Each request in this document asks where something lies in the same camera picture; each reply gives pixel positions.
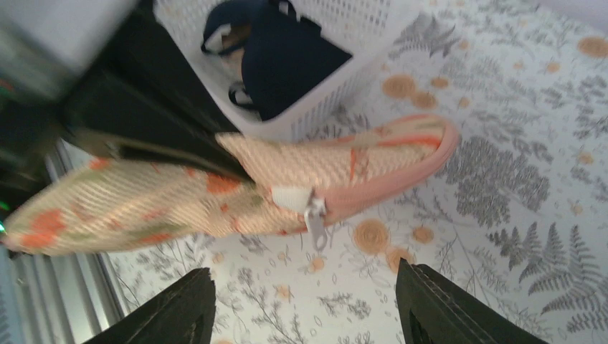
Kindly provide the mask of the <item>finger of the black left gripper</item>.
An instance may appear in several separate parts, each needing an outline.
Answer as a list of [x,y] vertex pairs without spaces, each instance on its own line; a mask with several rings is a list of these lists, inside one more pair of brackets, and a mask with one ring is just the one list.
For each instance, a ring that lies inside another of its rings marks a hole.
[[139,140],[88,129],[71,132],[71,144],[93,156],[174,164],[239,181],[252,180],[237,159],[213,139],[179,138],[174,141],[175,148],[161,145],[157,140],[157,137]]

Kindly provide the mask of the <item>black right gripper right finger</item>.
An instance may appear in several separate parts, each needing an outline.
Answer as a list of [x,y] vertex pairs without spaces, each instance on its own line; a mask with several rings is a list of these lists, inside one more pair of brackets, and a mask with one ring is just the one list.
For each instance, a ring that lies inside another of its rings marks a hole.
[[545,343],[426,264],[400,260],[396,301],[405,343]]

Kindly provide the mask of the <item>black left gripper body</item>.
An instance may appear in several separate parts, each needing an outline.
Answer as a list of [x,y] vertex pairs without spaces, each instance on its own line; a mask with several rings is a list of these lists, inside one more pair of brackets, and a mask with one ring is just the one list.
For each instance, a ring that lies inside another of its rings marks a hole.
[[172,148],[234,130],[153,3],[1,3],[3,185],[41,183],[45,156],[59,139],[71,143],[73,130],[157,137]]

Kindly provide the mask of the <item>pink floral mesh laundry bag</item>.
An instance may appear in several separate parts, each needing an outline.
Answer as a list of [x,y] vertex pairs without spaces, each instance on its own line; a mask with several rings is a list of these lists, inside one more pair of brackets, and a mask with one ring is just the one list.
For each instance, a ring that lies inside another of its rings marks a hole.
[[30,254],[124,251],[194,233],[310,233],[404,193],[437,172],[457,128],[418,114],[335,140],[273,142],[236,133],[218,143],[249,174],[237,181],[167,163],[102,159],[70,171],[4,221],[2,242]]

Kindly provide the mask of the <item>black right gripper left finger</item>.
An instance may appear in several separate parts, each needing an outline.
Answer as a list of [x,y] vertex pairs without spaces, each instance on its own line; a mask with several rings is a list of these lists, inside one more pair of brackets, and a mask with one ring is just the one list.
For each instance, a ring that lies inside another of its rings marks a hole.
[[210,269],[197,268],[86,343],[210,343],[215,314]]

